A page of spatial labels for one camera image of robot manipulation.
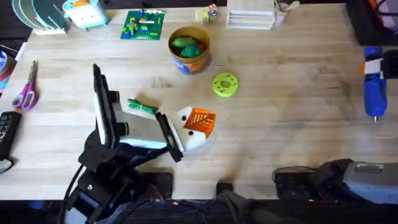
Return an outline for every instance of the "pink scissors handle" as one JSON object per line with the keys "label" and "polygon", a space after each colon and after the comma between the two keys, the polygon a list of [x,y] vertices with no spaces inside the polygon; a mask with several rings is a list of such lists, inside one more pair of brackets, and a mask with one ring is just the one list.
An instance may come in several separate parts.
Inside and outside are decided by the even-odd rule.
{"label": "pink scissors handle", "polygon": [[25,84],[24,89],[12,100],[12,106],[15,108],[21,108],[25,101],[26,93],[28,89],[28,83]]}
{"label": "pink scissors handle", "polygon": [[26,96],[25,96],[25,99],[24,99],[24,102],[22,104],[22,109],[23,110],[32,109],[32,107],[36,104],[37,99],[38,99],[38,96],[37,96],[35,90],[33,89],[32,84],[30,83],[27,93],[26,93]]}

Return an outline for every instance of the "plush toy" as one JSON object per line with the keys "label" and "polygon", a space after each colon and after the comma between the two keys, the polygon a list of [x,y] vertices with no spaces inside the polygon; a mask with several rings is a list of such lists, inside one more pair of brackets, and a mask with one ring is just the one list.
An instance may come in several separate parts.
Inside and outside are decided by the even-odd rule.
{"label": "plush toy", "polygon": [[189,45],[198,45],[192,37],[179,37],[173,41],[174,47],[184,48]]}
{"label": "plush toy", "polygon": [[202,51],[197,45],[189,45],[181,51],[180,57],[193,58],[201,55],[201,53]]}

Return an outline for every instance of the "green plastic ring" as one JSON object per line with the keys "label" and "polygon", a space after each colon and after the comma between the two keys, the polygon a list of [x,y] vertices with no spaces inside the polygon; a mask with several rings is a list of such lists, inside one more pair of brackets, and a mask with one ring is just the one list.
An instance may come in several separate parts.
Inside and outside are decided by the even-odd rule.
{"label": "green plastic ring", "polygon": [[213,91],[222,97],[232,96],[238,89],[238,79],[229,72],[216,75],[213,79]]}

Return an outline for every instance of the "yellow cup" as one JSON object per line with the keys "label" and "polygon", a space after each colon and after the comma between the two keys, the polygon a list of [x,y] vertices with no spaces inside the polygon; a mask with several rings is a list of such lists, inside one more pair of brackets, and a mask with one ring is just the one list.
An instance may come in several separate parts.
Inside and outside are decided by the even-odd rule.
{"label": "yellow cup", "polygon": [[[194,58],[182,58],[173,53],[173,41],[179,37],[188,36],[193,37],[206,48],[206,50],[201,55]],[[174,57],[174,63],[185,74],[197,72],[206,65],[209,56],[209,48],[209,35],[204,30],[197,27],[181,27],[174,31],[169,38],[169,50]]]}

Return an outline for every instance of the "green string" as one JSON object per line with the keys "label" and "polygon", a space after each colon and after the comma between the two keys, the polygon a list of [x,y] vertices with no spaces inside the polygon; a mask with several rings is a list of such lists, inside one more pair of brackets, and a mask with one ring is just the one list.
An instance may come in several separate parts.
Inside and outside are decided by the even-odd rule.
{"label": "green string", "polygon": [[143,110],[149,114],[155,115],[158,108],[156,106],[147,106],[145,104],[140,103],[138,100],[127,99],[129,102],[129,107],[132,109]]}

